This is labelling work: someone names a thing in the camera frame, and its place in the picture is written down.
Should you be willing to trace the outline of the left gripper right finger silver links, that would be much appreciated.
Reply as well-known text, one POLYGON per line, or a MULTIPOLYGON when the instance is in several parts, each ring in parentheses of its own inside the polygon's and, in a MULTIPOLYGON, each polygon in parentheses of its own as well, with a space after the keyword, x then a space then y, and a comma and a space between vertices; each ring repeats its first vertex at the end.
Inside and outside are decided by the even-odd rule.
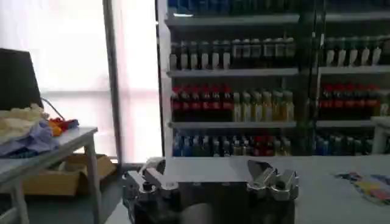
POLYGON ((280 173, 269 163, 254 160, 248 160, 247 167, 252 179, 246 187, 257 199, 292 201, 299 196, 299 176, 296 171, 286 169, 280 173))

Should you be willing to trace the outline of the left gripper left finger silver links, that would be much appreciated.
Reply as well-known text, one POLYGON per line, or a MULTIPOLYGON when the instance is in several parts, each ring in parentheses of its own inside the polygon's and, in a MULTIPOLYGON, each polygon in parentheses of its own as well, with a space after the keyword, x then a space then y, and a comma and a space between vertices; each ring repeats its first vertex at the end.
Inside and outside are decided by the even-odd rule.
POLYGON ((179 184, 164 175, 164 157, 148 159, 139 171, 127 171, 123 175, 127 198, 171 198, 179 193, 179 184))

